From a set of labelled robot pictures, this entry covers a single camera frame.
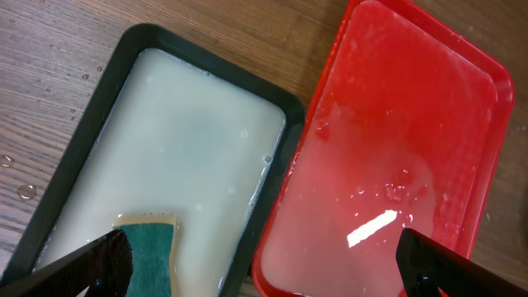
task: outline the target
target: green scouring pad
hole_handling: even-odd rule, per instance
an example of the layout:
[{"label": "green scouring pad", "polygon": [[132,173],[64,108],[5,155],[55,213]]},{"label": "green scouring pad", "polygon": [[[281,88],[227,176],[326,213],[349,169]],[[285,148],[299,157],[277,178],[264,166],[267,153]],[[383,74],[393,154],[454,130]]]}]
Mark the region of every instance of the green scouring pad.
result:
[{"label": "green scouring pad", "polygon": [[177,219],[171,215],[126,215],[114,223],[132,247],[134,273],[127,297],[177,297],[174,254]]}]

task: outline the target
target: water droplet on table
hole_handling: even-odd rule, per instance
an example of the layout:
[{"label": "water droplet on table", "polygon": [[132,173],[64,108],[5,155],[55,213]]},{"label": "water droplet on table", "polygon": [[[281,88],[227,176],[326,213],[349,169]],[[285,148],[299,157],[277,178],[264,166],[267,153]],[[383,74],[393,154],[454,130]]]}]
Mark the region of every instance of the water droplet on table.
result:
[{"label": "water droplet on table", "polygon": [[14,164],[15,164],[14,158],[11,158],[7,155],[0,156],[0,165],[2,165],[2,167],[13,167]]},{"label": "water droplet on table", "polygon": [[36,197],[36,186],[24,185],[16,190],[16,194],[22,200],[33,200]]}]

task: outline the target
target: brown wood grain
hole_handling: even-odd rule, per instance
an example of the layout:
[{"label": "brown wood grain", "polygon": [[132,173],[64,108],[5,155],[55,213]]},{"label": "brown wood grain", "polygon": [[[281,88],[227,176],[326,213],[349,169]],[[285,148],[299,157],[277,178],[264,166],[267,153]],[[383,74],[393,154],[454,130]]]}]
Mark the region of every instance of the brown wood grain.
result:
[{"label": "brown wood grain", "polygon": [[[528,289],[528,2],[417,3],[509,69],[516,106],[473,260]],[[309,104],[347,0],[0,0],[0,269],[38,204],[120,35],[167,27]],[[37,186],[35,200],[17,188]],[[241,296],[258,296],[250,279]]]}]

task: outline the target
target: black tray rim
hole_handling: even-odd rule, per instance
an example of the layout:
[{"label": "black tray rim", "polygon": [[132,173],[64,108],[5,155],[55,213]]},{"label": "black tray rim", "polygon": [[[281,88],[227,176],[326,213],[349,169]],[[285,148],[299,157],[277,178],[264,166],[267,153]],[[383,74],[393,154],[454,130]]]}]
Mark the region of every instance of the black tray rim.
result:
[{"label": "black tray rim", "polygon": [[0,280],[3,287],[31,274],[73,185],[101,133],[138,55],[156,48],[280,107],[286,124],[253,212],[218,296],[236,296],[251,265],[264,225],[281,188],[304,126],[304,108],[286,90],[154,24],[138,24],[121,36],[54,175],[31,216]]}]

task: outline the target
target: red tray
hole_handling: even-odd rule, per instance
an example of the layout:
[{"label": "red tray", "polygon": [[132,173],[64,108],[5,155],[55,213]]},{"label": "red tray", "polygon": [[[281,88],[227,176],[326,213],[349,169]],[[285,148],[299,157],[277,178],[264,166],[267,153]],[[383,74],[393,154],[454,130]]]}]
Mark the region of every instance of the red tray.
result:
[{"label": "red tray", "polygon": [[398,295],[403,227],[470,257],[512,107],[505,68],[421,8],[352,0],[253,260],[258,290]]}]

